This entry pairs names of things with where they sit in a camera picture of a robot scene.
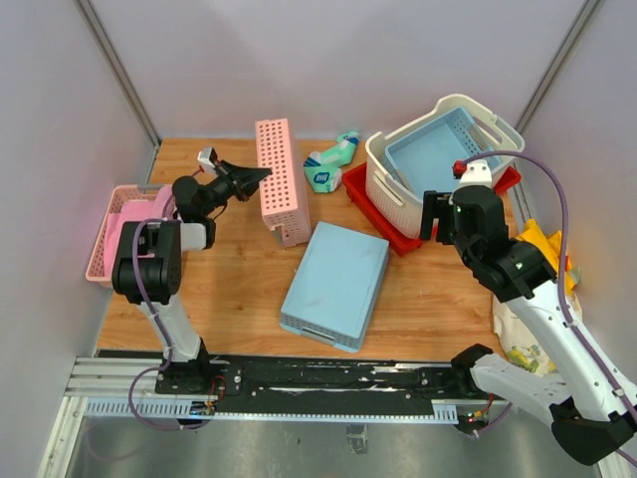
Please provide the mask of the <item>pink perforated basket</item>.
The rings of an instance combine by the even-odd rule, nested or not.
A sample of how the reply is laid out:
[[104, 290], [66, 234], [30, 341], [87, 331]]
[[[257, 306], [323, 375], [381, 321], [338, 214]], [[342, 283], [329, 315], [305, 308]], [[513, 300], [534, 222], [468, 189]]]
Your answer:
[[260, 182], [265, 225], [285, 248], [307, 243], [312, 235], [303, 159], [287, 119], [255, 123], [257, 162], [272, 174]]

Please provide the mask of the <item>blue perforated basket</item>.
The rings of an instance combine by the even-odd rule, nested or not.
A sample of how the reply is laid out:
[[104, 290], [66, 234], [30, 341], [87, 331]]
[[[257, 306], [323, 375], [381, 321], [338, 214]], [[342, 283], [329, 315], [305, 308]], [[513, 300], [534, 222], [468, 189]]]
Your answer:
[[457, 107], [393, 140], [385, 147], [382, 164], [420, 198], [426, 190], [453, 191], [458, 183], [455, 161], [492, 149], [469, 111]]

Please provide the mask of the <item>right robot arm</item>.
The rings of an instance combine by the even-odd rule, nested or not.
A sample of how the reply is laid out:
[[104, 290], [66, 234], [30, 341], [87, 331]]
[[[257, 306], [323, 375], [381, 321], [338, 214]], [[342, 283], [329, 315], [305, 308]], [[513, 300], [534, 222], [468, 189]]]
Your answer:
[[474, 278], [527, 326], [556, 366], [554, 374], [538, 376], [473, 345], [451, 361], [458, 395], [482, 391], [509, 401], [545, 424], [586, 466], [635, 436], [635, 383], [584, 326], [541, 251], [510, 237], [503, 201], [490, 187], [425, 192], [420, 237], [454, 246]]

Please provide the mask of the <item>light blue upturned basket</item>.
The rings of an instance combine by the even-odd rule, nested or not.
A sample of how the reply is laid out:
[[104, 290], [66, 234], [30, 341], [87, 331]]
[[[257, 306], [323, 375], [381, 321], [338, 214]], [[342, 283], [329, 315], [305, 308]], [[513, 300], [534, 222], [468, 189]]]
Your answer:
[[388, 260], [387, 240], [320, 221], [282, 304], [280, 327], [359, 352]]

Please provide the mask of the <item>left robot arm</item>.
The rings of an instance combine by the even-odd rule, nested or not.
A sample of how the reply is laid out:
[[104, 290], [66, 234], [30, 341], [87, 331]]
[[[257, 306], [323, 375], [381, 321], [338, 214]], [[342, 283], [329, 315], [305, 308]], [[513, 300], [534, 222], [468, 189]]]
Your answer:
[[215, 178], [200, 183], [192, 175], [171, 186], [176, 217], [149, 218], [122, 224], [111, 284], [145, 314], [160, 338], [163, 359], [155, 370], [159, 394], [203, 394], [211, 390], [215, 371], [203, 339], [194, 331], [182, 302], [182, 253], [211, 248], [216, 223], [210, 214], [230, 199], [248, 201], [273, 174], [269, 167], [244, 167], [209, 161]]

